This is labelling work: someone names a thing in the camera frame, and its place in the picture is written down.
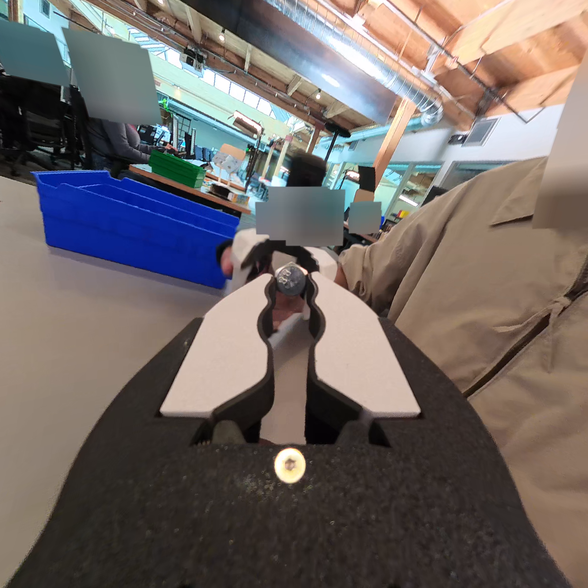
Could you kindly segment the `black office chair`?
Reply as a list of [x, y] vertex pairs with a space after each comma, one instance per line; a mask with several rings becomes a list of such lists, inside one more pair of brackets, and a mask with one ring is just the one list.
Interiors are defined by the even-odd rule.
[[1, 75], [1, 158], [13, 177], [28, 163], [53, 171], [57, 160], [82, 166], [74, 107], [68, 87]]

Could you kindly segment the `black floor lamp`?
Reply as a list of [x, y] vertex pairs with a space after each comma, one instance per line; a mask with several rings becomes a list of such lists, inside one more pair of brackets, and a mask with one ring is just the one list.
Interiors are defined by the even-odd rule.
[[338, 137], [342, 137], [343, 139], [349, 139], [351, 133], [348, 129], [334, 123], [333, 121], [327, 121], [325, 123], [325, 130], [332, 134], [332, 139], [330, 141], [330, 145], [327, 149], [326, 155], [324, 157], [324, 162], [327, 163], [330, 157], [330, 154], [334, 148], [336, 140]]

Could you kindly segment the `colourful cardboard box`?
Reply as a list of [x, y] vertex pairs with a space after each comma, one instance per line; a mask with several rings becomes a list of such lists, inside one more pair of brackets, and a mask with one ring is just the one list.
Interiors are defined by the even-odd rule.
[[240, 206], [247, 206], [249, 204], [248, 195], [241, 192], [235, 192], [230, 186], [222, 185], [220, 183], [211, 183], [208, 189], [211, 195], [218, 198], [236, 203]]

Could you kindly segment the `stack of green bins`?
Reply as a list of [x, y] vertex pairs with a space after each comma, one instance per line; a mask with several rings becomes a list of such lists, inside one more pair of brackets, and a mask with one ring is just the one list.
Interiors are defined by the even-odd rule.
[[175, 181], [186, 187], [199, 189], [205, 180], [206, 171], [176, 155], [162, 151], [151, 151], [149, 166], [152, 173]]

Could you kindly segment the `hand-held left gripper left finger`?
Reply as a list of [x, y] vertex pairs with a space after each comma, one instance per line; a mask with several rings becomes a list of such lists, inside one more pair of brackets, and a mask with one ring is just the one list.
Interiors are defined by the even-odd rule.
[[263, 274], [217, 303], [202, 319], [160, 406], [162, 417], [235, 423], [247, 442], [275, 401], [273, 334], [276, 280]]

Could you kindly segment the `blue plastic bin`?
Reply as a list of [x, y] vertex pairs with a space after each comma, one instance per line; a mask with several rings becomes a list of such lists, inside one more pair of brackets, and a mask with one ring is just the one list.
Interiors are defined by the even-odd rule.
[[47, 245], [223, 289], [239, 219], [107, 171], [34, 172]]

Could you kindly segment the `wooden table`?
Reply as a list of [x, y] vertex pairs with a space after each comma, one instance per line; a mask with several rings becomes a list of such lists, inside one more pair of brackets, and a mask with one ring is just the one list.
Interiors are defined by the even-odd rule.
[[209, 204], [214, 204], [220, 209], [223, 209], [225, 211], [228, 210], [229, 213], [234, 216], [251, 216], [253, 214], [248, 206], [239, 205], [228, 199], [210, 194], [207, 191], [203, 191], [201, 189], [197, 189], [194, 187], [188, 187], [177, 181], [153, 173], [148, 165], [130, 165], [129, 172], [139, 175], [142, 179], [147, 179], [151, 182], [156, 182], [158, 185], [165, 185], [166, 187], [171, 188], [172, 190], [175, 190], [177, 192], [182, 192], [184, 198], [191, 199], [195, 202], [206, 201]]

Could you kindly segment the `silver ventilation duct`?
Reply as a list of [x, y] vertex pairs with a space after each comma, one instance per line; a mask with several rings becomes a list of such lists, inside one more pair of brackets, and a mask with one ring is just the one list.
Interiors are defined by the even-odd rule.
[[384, 124], [397, 98], [411, 101], [420, 123], [443, 117], [439, 95], [398, 64], [386, 63], [351, 27], [337, 25], [311, 1], [184, 1], [186, 6], [290, 68], [364, 117]]

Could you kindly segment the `light panel on stand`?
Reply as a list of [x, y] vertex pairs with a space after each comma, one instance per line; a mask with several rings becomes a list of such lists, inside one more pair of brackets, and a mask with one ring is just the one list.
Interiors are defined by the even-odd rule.
[[239, 111], [234, 111], [232, 115], [232, 125], [250, 138], [261, 139], [263, 137], [264, 128], [261, 124], [253, 121]]

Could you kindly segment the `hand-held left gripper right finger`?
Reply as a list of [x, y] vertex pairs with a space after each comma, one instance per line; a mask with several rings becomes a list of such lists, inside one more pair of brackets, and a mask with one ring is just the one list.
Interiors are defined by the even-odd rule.
[[380, 319], [319, 272], [307, 278], [307, 441], [334, 442], [346, 424], [422, 415]]

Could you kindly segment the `wall vent grille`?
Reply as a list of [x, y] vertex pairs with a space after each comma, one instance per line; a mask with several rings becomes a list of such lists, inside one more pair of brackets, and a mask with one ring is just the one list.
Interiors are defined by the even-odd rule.
[[489, 139], [489, 136], [492, 134], [499, 121], [500, 117], [487, 117], [476, 120], [466, 138], [462, 142], [462, 146], [464, 148], [483, 146]]

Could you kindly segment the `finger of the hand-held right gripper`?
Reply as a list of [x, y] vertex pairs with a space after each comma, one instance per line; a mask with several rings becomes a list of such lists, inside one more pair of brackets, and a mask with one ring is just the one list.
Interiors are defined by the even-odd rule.
[[303, 247], [309, 261], [302, 262], [308, 273], [319, 272], [323, 277], [334, 281], [339, 268], [337, 256], [328, 247]]
[[264, 272], [270, 262], [263, 245], [268, 239], [269, 235], [257, 233], [256, 230], [243, 230], [235, 235], [231, 246], [231, 292]]

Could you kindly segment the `steel hex bolt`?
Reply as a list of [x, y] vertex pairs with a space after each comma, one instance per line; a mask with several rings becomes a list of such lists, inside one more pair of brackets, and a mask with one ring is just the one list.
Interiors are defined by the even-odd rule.
[[307, 270], [295, 262], [284, 264], [275, 270], [277, 290], [290, 298], [303, 296], [307, 283]]

